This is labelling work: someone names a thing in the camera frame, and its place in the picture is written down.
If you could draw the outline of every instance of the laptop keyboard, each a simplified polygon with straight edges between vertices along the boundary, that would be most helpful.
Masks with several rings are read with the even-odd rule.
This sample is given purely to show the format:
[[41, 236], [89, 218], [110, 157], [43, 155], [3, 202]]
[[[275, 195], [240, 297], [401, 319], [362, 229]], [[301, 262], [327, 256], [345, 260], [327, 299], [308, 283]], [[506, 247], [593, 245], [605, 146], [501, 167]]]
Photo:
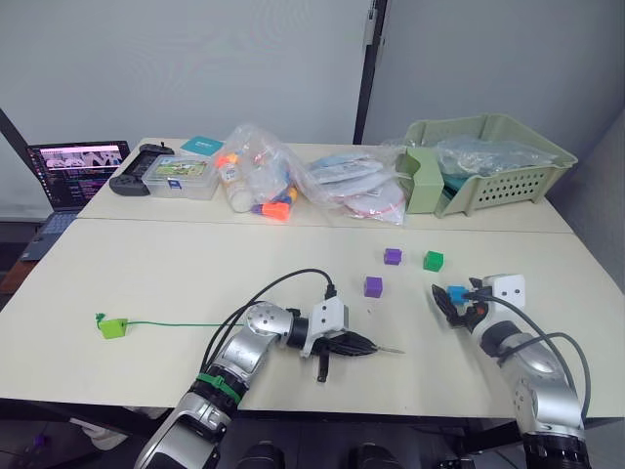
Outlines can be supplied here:
[[56, 235], [65, 231], [71, 222], [76, 218], [77, 213], [56, 213], [54, 214], [41, 232], [44, 235]]

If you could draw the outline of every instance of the gray wall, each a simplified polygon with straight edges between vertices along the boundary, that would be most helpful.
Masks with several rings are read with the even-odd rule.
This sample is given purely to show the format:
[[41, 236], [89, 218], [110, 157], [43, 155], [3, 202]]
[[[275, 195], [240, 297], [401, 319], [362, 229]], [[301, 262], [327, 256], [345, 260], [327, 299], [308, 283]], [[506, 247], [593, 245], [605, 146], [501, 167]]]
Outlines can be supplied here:
[[625, 292], [625, 111], [551, 199]]
[[[287, 142], [350, 143], [369, 6], [0, 0], [0, 106], [32, 144], [223, 139], [245, 121]], [[41, 191], [4, 184], [29, 178], [11, 158], [0, 143], [0, 218], [46, 208]]]
[[623, 0], [393, 0], [364, 141], [511, 114], [583, 157], [623, 108]]

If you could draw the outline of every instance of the table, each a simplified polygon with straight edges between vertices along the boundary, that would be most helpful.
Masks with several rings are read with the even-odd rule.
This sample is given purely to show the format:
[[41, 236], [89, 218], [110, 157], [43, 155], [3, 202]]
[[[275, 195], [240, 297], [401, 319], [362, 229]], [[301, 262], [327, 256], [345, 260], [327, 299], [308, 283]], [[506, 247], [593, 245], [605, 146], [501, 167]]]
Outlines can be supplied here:
[[17, 261], [0, 281], [0, 294], [12, 295], [18, 291], [36, 265], [37, 261]]
[[[402, 265], [383, 264], [386, 247], [404, 249]], [[446, 256], [439, 273], [421, 268], [428, 249]], [[271, 350], [244, 409], [509, 417], [509, 393], [494, 361], [466, 331], [447, 326], [429, 289], [433, 282], [523, 273], [526, 311], [545, 330], [571, 334], [586, 352], [589, 415], [625, 415], [623, 295], [572, 234], [132, 220], [76, 220], [0, 314], [0, 356], [11, 357], [0, 361], [0, 397], [175, 405], [211, 331], [131, 326], [126, 337], [107, 341], [94, 315], [221, 321], [274, 278], [304, 267], [333, 276], [350, 306], [351, 328], [405, 355], [333, 358], [323, 385], [315, 382], [316, 359]], [[384, 279], [381, 299], [363, 297], [365, 276]], [[324, 286], [302, 276], [266, 298], [305, 315]], [[574, 352], [562, 352], [581, 380]]]
[[[171, 149], [178, 149], [185, 140], [143, 139], [130, 153], [116, 174], [121, 173], [139, 153], [139, 146], [163, 142]], [[357, 149], [346, 145], [289, 144], [303, 160], [313, 161], [322, 156]], [[80, 218], [114, 220], [157, 220], [169, 222], [211, 222], [229, 224], [276, 225], [279, 222], [254, 214], [234, 213], [226, 201], [223, 188], [219, 187], [213, 200], [187, 200], [155, 197], [123, 197], [104, 186], [91, 202], [80, 212]], [[373, 223], [371, 220], [355, 220], [327, 213], [316, 208], [303, 197], [293, 206], [291, 226], [350, 227], [363, 229], [392, 229], [393, 225]], [[410, 215], [404, 227], [411, 230], [471, 230], [503, 232], [572, 233], [570, 226], [547, 200], [530, 201], [477, 210], [467, 217], [462, 213], [439, 219], [432, 214]]]

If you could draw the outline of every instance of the black cable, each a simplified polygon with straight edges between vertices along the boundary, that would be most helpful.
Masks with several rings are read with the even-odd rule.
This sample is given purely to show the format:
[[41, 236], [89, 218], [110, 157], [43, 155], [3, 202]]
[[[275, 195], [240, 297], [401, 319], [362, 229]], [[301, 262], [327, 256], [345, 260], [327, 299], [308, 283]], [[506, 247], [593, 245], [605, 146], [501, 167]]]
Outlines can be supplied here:
[[508, 464], [510, 464], [511, 467], [514, 467], [515, 469], [520, 469], [519, 466], [517, 464], [514, 463], [514, 461], [512, 459], [510, 459], [507, 455], [505, 455], [503, 452], [501, 452], [500, 450], [496, 449], [495, 453], [497, 455], [499, 455], [499, 457], [501, 457], [504, 461], [506, 461]]
[[[506, 300], [502, 300], [501, 298], [498, 298], [496, 296], [482, 295], [482, 294], [479, 294], [479, 293], [465, 293], [463, 296], [465, 298], [467, 298], [467, 299], [470, 299], [470, 300], [494, 301], [495, 303], [499, 303], [501, 305], [504, 305], [506, 308], [511, 310], [513, 313], [516, 313], [522, 320], [527, 322], [527, 324], [532, 329], [534, 329], [534, 331], [540, 337], [546, 337], [547, 336], [547, 334], [543, 331], [543, 329], [541, 329], [538, 326], [538, 324], [536, 322], [534, 322], [528, 315], [526, 315], [523, 311], [521, 311], [515, 305], [513, 305], [512, 303], [507, 302]], [[570, 369], [568, 368], [568, 365], [566, 364], [566, 361], [564, 360], [563, 354], [560, 353], [560, 350], [558, 350], [558, 347], [556, 347], [556, 344], [554, 344], [549, 337], [547, 337], [545, 339], [545, 342], [547, 342], [547, 345], [549, 345], [549, 348], [556, 355], [556, 358], [558, 358], [558, 361], [560, 362], [560, 365], [562, 366], [562, 369], [564, 370], [564, 375], [566, 376], [566, 382], [571, 387], [571, 389], [574, 392], [576, 392], [576, 390], [575, 390], [575, 383], [573, 382], [573, 375], [570, 373]]]
[[213, 349], [213, 345], [215, 344], [215, 340], [217, 339], [217, 337], [219, 337], [220, 333], [226, 328], [226, 325], [228, 325], [229, 322], [232, 321], [232, 319], [234, 319], [234, 317], [239, 313], [241, 308], [239, 308], [234, 313], [232, 313], [230, 316], [228, 316], [228, 318], [224, 322], [222, 322], [220, 324], [220, 326], [217, 328], [217, 330], [215, 332], [213, 332], [211, 340], [208, 343], [208, 346], [206, 347], [206, 351], [204, 352], [204, 358], [202, 359], [202, 365], [200, 367], [200, 371], [204, 370], [204, 365], [206, 364], [206, 361], [208, 360], [208, 354]]
[[[517, 314], [522, 320], [527, 322], [527, 324], [532, 329], [534, 329], [534, 331], [540, 336], [540, 338], [542, 340], [544, 340], [547, 343], [549, 348], [552, 350], [552, 352], [554, 353], [554, 355], [556, 356], [556, 358], [560, 362], [562, 370], [564, 371], [564, 375], [566, 376], [566, 382], [568, 383], [568, 386], [573, 390], [575, 395], [577, 395], [577, 390], [575, 389], [575, 383], [574, 383], [574, 380], [573, 380], [573, 375], [571, 374], [570, 369], [568, 368], [568, 364], [566, 363], [566, 360], [564, 359], [563, 354], [560, 353], [560, 350], [558, 350], [558, 347], [556, 347], [556, 344], [554, 344], [554, 342], [551, 340], [551, 338], [548, 337], [548, 334], [546, 334], [538, 326], [538, 324], [536, 324], [536, 322], [534, 322], [528, 315], [526, 315], [523, 311], [521, 311], [519, 308], [517, 308], [512, 303], [509, 303], [506, 300], [502, 300], [501, 298], [498, 298], [496, 296], [483, 295], [483, 294], [479, 294], [479, 293], [465, 293], [463, 296], [464, 296], [464, 298], [467, 298], [469, 300], [479, 300], [479, 301], [486, 301], [486, 302], [487, 301], [493, 301], [495, 303], [499, 303], [501, 305], [504, 305], [506, 308], [511, 310], [513, 313]], [[583, 355], [583, 351], [581, 350], [581, 347], [579, 347], [579, 344], [577, 344], [577, 342], [574, 342], [574, 344], [573, 344], [573, 342], [571, 342], [571, 344], [573, 345], [573, 347], [575, 347], [575, 350], [577, 350], [577, 352], [579, 354], [579, 357], [580, 357], [580, 360], [582, 361], [582, 364], [583, 364], [584, 362], [586, 362], [586, 357]], [[590, 370], [588, 372], [587, 378], [588, 379], [586, 379], [586, 389], [589, 390], [590, 389]], [[586, 414], [588, 413], [589, 405], [590, 405], [590, 393], [588, 393], [586, 396], [584, 396], [584, 404], [582, 406], [582, 419], [586, 418]]]
[[[228, 336], [229, 336], [230, 332], [234, 328], [234, 325], [238, 322], [238, 320], [240, 320], [241, 316], [243, 316], [243, 314], [245, 313], [245, 310], [247, 310], [250, 306], [252, 306], [254, 303], [256, 303], [257, 300], [262, 295], [264, 295], [268, 290], [274, 288], [279, 283], [287, 280], [288, 278], [291, 278], [291, 277], [294, 277], [294, 276], [298, 276], [300, 274], [307, 274], [307, 273], [320, 274], [321, 276], [325, 277], [325, 279], [326, 279], [326, 281], [328, 283], [327, 287], [325, 289], [325, 299], [326, 300], [329, 299], [329, 298], [332, 298], [333, 296], [336, 296], [336, 289], [334, 287], [334, 282], [332, 281], [332, 278], [326, 272], [324, 272], [321, 269], [300, 269], [299, 271], [294, 271], [294, 272], [286, 274], [286, 275], [284, 275], [284, 276], [282, 276], [280, 278], [277, 278], [276, 280], [271, 282], [269, 285], [267, 285], [265, 288], [263, 288], [261, 291], [259, 291], [256, 295], [254, 295], [245, 305], [243, 305], [238, 310], [236, 310], [234, 313], [232, 313], [222, 323], [222, 325], [220, 325], [218, 327], [218, 329], [213, 334], [213, 337], [211, 338], [211, 340], [210, 340], [210, 342], [208, 344], [208, 347], [206, 348], [206, 352], [204, 353], [204, 359], [202, 361], [202, 366], [200, 367], [200, 370], [203, 370], [205, 367], [208, 367], [208, 365], [215, 360], [215, 358], [217, 357], [217, 354], [219, 353], [219, 351], [222, 349], [222, 347], [226, 343], [226, 340], [228, 339]], [[215, 343], [216, 338], [224, 330], [224, 328], [226, 326], [228, 327], [228, 329], [226, 329], [226, 332], [224, 334], [222, 334], [222, 337], [221, 337], [220, 341], [218, 342], [217, 347], [215, 347], [215, 350], [213, 351], [213, 354], [211, 355], [210, 359], [208, 359], [208, 361], [207, 361], [207, 357], [210, 354], [210, 351], [213, 349], [213, 344]]]
[[[565, 334], [564, 332], [552, 332], [550, 334], [545, 334], [545, 337], [549, 337], [550, 339], [554, 339], [560, 337], [565, 339], [573, 346], [575, 352], [579, 356], [579, 360], [582, 362], [582, 368], [584, 369], [584, 404], [582, 406], [582, 418], [586, 419], [586, 414], [588, 413], [588, 407], [590, 406], [591, 399], [591, 378], [590, 378], [590, 366], [588, 366], [588, 360], [586, 360], [586, 355], [582, 350], [581, 346], [577, 343], [575, 339], [573, 339], [570, 335]], [[545, 337], [534, 337], [529, 339], [527, 342], [523, 342], [517, 347], [513, 347], [512, 349], [506, 350], [500, 357], [499, 363], [503, 363], [509, 357], [514, 355], [516, 352], [521, 351], [522, 349], [529, 347], [530, 345], [534, 345], [538, 342], [542, 342], [545, 340]]]

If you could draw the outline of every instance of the label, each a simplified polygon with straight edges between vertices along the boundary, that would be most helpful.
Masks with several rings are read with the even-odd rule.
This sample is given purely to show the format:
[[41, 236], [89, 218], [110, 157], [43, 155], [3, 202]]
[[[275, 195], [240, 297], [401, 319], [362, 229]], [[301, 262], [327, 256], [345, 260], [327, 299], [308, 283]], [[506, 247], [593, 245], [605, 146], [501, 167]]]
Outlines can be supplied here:
[[220, 168], [219, 173], [224, 184], [233, 183], [240, 179], [238, 169], [233, 164], [225, 164]]
[[160, 160], [154, 174], [158, 176], [201, 176], [208, 162], [194, 159], [183, 159], [176, 156], [166, 157]]
[[169, 189], [180, 189], [182, 190], [183, 186], [180, 184], [180, 181], [176, 179], [168, 179], [167, 184], [169, 184]]

